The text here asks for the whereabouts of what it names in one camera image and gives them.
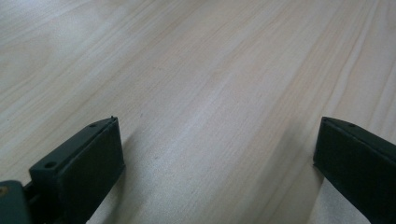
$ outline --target light wood surface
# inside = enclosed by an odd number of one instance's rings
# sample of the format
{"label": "light wood surface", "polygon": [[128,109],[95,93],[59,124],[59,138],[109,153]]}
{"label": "light wood surface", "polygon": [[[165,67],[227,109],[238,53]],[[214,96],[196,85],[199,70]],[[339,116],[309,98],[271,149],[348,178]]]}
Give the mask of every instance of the light wood surface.
{"label": "light wood surface", "polygon": [[320,118],[396,143],[395,62],[391,0],[3,0],[0,177],[113,115],[90,223],[330,223]]}

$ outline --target dark green plastic piece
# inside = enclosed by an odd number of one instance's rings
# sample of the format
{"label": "dark green plastic piece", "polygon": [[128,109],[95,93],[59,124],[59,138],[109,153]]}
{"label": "dark green plastic piece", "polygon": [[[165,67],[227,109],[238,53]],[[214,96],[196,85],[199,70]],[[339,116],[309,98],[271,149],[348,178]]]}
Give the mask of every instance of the dark green plastic piece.
{"label": "dark green plastic piece", "polygon": [[124,169],[117,118],[97,121],[32,166],[24,189],[0,182],[0,224],[86,223]]}
{"label": "dark green plastic piece", "polygon": [[0,183],[0,223],[32,224],[29,207],[20,182]]}
{"label": "dark green plastic piece", "polygon": [[124,170],[116,118],[97,121],[68,139],[29,171],[50,209],[85,223]]}
{"label": "dark green plastic piece", "polygon": [[315,166],[372,223],[396,223],[396,146],[352,123],[323,118]]}

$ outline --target dark plastic object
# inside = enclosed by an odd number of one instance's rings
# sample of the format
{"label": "dark plastic object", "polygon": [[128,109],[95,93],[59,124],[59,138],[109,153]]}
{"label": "dark plastic object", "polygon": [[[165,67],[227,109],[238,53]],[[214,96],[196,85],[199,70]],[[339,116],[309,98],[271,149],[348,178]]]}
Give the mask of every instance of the dark plastic object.
{"label": "dark plastic object", "polygon": [[[23,216],[31,217],[33,223],[86,223],[124,167],[117,118],[97,121],[30,168],[32,182],[25,186],[24,196],[21,189],[15,195],[10,190],[0,196],[0,223],[31,223]],[[11,188],[8,183],[15,185],[15,182],[2,182],[0,186]],[[11,196],[19,199],[15,202],[24,203],[5,201]],[[8,214],[18,215],[3,220],[4,209]]]}
{"label": "dark plastic object", "polygon": [[396,146],[352,123],[323,118],[315,166],[372,223],[396,223]]}

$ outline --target wooden table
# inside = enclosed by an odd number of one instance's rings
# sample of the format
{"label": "wooden table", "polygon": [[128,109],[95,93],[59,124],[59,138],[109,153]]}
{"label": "wooden table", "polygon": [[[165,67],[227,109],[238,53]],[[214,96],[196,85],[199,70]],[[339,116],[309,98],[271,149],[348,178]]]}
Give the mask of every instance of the wooden table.
{"label": "wooden table", "polygon": [[90,223],[361,223],[318,125],[396,143],[395,62],[391,0],[3,0],[0,176],[114,115],[127,170]]}

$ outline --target small hole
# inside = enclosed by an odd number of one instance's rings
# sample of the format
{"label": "small hole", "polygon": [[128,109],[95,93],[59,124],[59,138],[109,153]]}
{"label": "small hole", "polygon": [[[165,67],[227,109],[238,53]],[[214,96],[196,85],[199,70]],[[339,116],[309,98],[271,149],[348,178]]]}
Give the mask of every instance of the small hole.
{"label": "small hole", "polygon": [[49,168],[54,167],[55,165],[56,165],[56,162],[55,162],[55,161],[50,161],[50,162],[48,162],[44,167],[47,168],[47,169],[49,169]]}

